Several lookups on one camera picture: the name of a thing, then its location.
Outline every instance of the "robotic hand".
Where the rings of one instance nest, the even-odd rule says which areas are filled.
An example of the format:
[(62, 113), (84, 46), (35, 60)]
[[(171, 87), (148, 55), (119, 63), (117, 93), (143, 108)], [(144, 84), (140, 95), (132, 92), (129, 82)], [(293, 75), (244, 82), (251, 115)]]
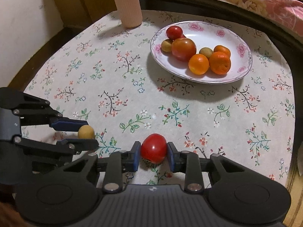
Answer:
[[(268, 226), (282, 227), (291, 199), (279, 183), (226, 157), (199, 158), (167, 143), (170, 170), (185, 173), (180, 185), (126, 185), (122, 173), (138, 170), (140, 142), (108, 158), (94, 139), (65, 139), (56, 145), (21, 137), (21, 126), (49, 124), (78, 131), (49, 101), (0, 88), (0, 183), (16, 186), (16, 207), (36, 226)], [(96, 188), (99, 172), (105, 172)], [(208, 172), (205, 189), (201, 172)]]

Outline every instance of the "small round fruit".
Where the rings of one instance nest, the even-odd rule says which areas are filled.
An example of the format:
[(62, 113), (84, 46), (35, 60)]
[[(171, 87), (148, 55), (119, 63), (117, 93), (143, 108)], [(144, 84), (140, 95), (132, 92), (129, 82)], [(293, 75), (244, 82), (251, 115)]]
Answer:
[(175, 40), (183, 35), (183, 30), (179, 26), (171, 26), (166, 30), (169, 39)]
[(190, 71), (196, 75), (202, 75), (209, 68), (209, 61), (203, 54), (195, 54), (190, 58), (188, 67)]
[(230, 53), (230, 50), (222, 45), (217, 45), (215, 48), (214, 48), (214, 52), (223, 52), (225, 54), (227, 54), (227, 56), (230, 58), (231, 56), (231, 53)]
[(95, 139), (94, 129), (89, 125), (83, 125), (78, 130), (79, 139)]
[(166, 39), (161, 43), (161, 49), (164, 52), (171, 52), (172, 51), (172, 40), (171, 39)]
[(224, 75), (230, 70), (230, 58), (223, 52), (214, 52), (209, 58), (209, 67), (214, 73)]
[(204, 47), (201, 48), (199, 54), (205, 55), (207, 59), (213, 54), (213, 51), (210, 48)]
[(172, 54), (180, 61), (188, 62), (196, 52), (196, 45), (189, 38), (178, 39), (172, 43)]
[(154, 133), (145, 138), (141, 146), (141, 157), (153, 164), (161, 163), (166, 157), (167, 147), (164, 136)]

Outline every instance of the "plate rim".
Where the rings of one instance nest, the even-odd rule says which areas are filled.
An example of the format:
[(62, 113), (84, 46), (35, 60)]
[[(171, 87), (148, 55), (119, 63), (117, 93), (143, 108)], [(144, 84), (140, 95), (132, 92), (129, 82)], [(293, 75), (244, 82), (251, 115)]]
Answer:
[(152, 52), (152, 45), (154, 45), (154, 41), (157, 39), (157, 34), (163, 30), (164, 28), (168, 27), (168, 26), (173, 26), (173, 25), (177, 25), (177, 24), (181, 24), (181, 23), (194, 23), (194, 22), (198, 22), (198, 23), (202, 23), (202, 24), (206, 24), (206, 25), (212, 25), (214, 27), (219, 27), (219, 28), (222, 28), (222, 29), (226, 29), (226, 30), (229, 30), (228, 28), (226, 27), (223, 27), (223, 26), (220, 26), (220, 25), (216, 25), (216, 24), (213, 24), (213, 23), (209, 23), (209, 22), (204, 22), (204, 21), (199, 21), (199, 20), (186, 20), (186, 21), (180, 21), (180, 22), (176, 22), (176, 23), (173, 23), (173, 24), (170, 24), (170, 25), (167, 25), (167, 26), (164, 26), (162, 27), (160, 30), (158, 30), (154, 36), (152, 37), (151, 39), (151, 42), (150, 42), (150, 50), (151, 50), (151, 55), (152, 57), (154, 58), (154, 60), (158, 63), (159, 66), (161, 66), (163, 69), (165, 69), (166, 71), (170, 72), (171, 74), (175, 75), (175, 76), (178, 76), (182, 79), (188, 79), (189, 81), (192, 81), (192, 82), (197, 82), (197, 83), (204, 83), (204, 84), (226, 84), (226, 83), (232, 83), (232, 82), (236, 82), (240, 79), (242, 79), (243, 77), (245, 77), (251, 70), (252, 68), (252, 63), (253, 63), (253, 59), (252, 59), (252, 53), (251, 53), (251, 50), (249, 48), (249, 46), (247, 45), (247, 43), (238, 35), (236, 34), (235, 32), (229, 30), (234, 36), (236, 36), (237, 38), (240, 39), (240, 41), (242, 43), (244, 43), (247, 48), (248, 48), (248, 68), (247, 68), (247, 71), (244, 72), (243, 76), (241, 77), (238, 77), (238, 78), (235, 78), (235, 79), (232, 79), (232, 80), (229, 80), (229, 81), (225, 81), (225, 82), (212, 82), (212, 81), (205, 81), (205, 80), (197, 80), (197, 79), (193, 79), (191, 77), (187, 77), (187, 76), (181, 76), (180, 74), (178, 74), (177, 72), (174, 72), (172, 70), (169, 70), (167, 68), (165, 68), (162, 64), (159, 63), (159, 61), (155, 58), (153, 52)]

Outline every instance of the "tablecloth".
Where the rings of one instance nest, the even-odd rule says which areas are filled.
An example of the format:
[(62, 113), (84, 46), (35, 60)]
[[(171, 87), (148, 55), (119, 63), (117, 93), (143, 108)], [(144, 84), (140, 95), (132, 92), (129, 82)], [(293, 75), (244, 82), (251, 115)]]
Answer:
[[(202, 16), (142, 14), (142, 25), (128, 30), (117, 12), (101, 18), (57, 51), (25, 92), (48, 99), (65, 117), (87, 120), (99, 141), (99, 157), (129, 150), (134, 141), (160, 133), (180, 151), (205, 158), (218, 153), (285, 185), (294, 135), (293, 82), (287, 62), (267, 35)], [(151, 56), (150, 41), (162, 27), (186, 20), (237, 33), (253, 54), (250, 72), (237, 82), (206, 85), (162, 69)], [(76, 133), (28, 126), (22, 135), (55, 143)], [(98, 186), (103, 177), (101, 173)], [(123, 180), (183, 185), (184, 174), (171, 173), (166, 160), (159, 165), (141, 160), (138, 172), (124, 173)], [(210, 187), (206, 174), (204, 180)]]

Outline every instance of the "cardboard tube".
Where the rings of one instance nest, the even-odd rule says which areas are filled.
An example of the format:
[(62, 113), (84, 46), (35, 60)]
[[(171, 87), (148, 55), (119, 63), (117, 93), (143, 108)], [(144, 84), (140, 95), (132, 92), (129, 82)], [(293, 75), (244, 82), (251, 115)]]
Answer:
[(115, 0), (121, 23), (125, 28), (141, 25), (142, 12), (139, 0)]

